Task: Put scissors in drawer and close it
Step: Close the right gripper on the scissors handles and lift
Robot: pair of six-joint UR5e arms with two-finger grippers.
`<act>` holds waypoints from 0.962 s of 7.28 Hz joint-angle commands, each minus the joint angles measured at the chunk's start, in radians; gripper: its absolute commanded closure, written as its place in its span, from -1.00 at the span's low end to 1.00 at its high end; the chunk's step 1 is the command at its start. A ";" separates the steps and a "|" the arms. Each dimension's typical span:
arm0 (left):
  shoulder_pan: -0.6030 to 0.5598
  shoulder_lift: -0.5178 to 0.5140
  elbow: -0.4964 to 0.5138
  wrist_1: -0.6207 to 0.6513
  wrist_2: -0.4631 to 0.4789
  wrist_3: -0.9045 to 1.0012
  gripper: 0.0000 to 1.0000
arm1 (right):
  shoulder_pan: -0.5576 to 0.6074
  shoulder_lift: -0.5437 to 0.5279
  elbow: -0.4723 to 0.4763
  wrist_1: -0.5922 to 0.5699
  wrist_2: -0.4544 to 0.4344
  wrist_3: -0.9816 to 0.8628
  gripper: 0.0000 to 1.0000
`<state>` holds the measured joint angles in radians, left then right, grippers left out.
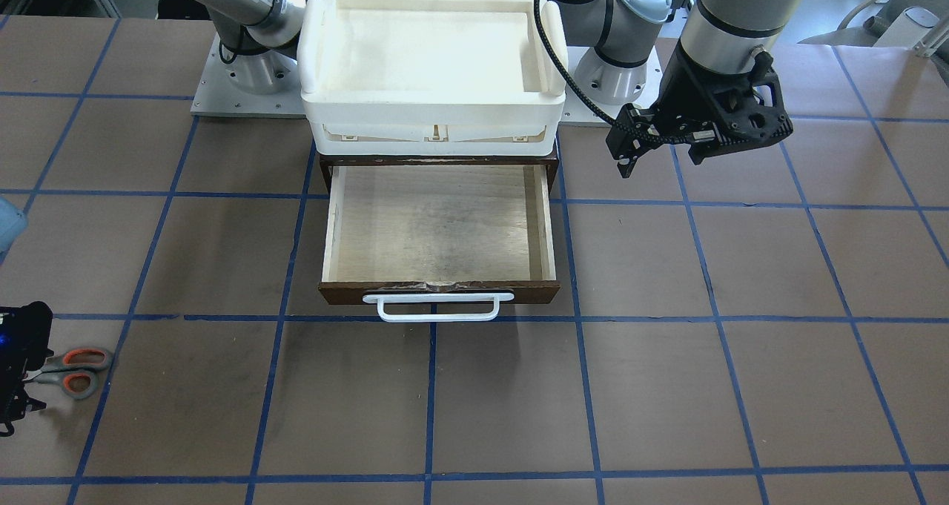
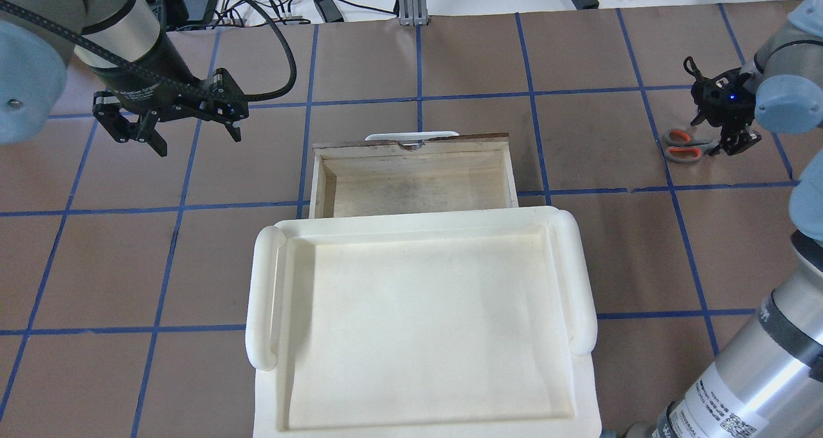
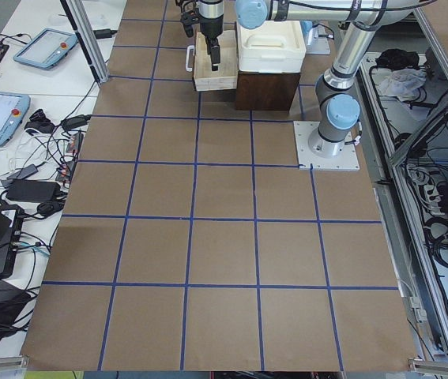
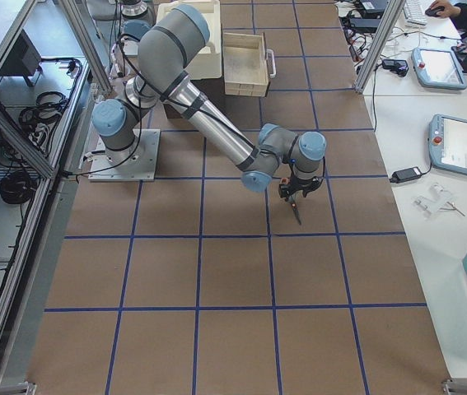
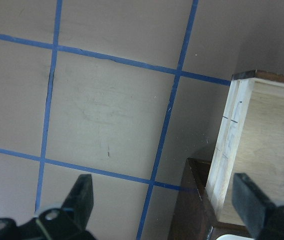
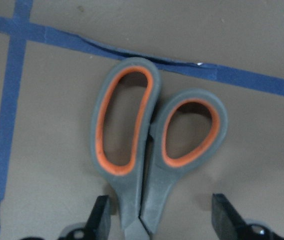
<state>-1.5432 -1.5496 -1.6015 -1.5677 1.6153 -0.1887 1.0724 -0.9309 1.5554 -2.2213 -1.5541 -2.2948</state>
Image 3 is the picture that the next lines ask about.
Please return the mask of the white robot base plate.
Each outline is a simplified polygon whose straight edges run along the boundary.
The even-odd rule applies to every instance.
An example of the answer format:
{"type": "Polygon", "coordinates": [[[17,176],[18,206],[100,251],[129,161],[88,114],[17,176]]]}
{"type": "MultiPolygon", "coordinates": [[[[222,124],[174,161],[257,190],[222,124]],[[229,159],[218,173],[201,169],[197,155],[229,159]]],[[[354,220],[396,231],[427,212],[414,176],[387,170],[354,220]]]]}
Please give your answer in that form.
{"type": "Polygon", "coordinates": [[[328,142],[318,133],[319,122],[293,122],[300,170],[358,171],[360,169],[352,133],[340,142],[328,142]]]}

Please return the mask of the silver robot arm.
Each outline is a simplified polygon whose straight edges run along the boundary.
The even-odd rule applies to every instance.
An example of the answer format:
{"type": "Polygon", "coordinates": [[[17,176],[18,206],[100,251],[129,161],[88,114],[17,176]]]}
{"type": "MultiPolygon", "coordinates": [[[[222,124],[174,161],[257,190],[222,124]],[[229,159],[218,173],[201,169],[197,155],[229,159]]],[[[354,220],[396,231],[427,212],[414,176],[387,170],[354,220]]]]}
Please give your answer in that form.
{"type": "Polygon", "coordinates": [[[356,72],[376,33],[394,24],[427,1],[237,1],[239,25],[253,30],[266,21],[338,21],[348,29],[331,67],[315,87],[322,119],[308,137],[316,156],[331,159],[341,153],[345,138],[360,116],[357,101],[348,94],[356,72]]]}

